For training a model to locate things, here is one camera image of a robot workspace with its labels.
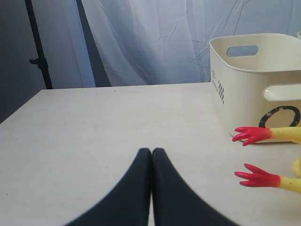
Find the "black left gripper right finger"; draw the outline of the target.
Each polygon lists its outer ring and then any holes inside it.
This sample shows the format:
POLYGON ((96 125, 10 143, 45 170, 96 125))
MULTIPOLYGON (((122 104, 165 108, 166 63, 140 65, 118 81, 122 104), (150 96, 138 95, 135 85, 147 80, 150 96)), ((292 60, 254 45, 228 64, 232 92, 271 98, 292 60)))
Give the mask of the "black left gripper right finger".
POLYGON ((156 226, 237 225, 188 186, 163 148, 153 150, 152 166, 152 202, 156 226))

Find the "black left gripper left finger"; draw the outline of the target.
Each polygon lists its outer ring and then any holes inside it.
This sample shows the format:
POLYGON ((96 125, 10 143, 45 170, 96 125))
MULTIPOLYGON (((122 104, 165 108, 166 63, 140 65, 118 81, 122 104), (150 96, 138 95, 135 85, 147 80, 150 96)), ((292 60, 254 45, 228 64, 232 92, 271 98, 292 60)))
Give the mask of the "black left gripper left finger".
POLYGON ((152 155, 138 150, 130 167, 96 205, 69 222, 68 226, 147 226, 152 184, 152 155))

